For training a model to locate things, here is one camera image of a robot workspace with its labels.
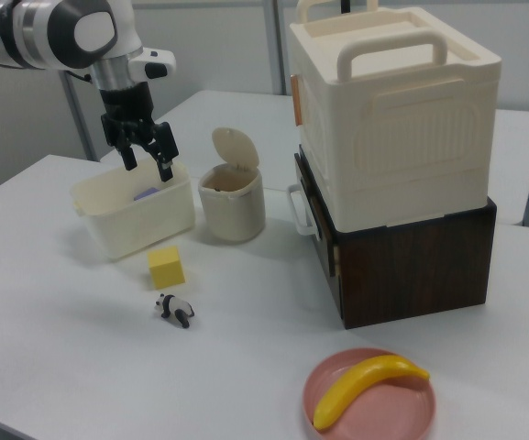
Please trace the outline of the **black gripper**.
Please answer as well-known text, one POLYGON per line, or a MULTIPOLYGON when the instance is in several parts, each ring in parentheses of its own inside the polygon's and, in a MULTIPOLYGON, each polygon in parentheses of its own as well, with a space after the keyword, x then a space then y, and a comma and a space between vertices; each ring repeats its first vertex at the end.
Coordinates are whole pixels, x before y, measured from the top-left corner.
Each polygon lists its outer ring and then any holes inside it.
POLYGON ((155 124, 154 104, 149 84, 140 82, 121 90, 101 90, 105 113, 101 116, 105 141, 121 156, 124 167, 132 171, 138 165, 129 135, 141 138, 140 146, 155 160, 160 180, 173 177, 176 141, 168 122, 155 124))

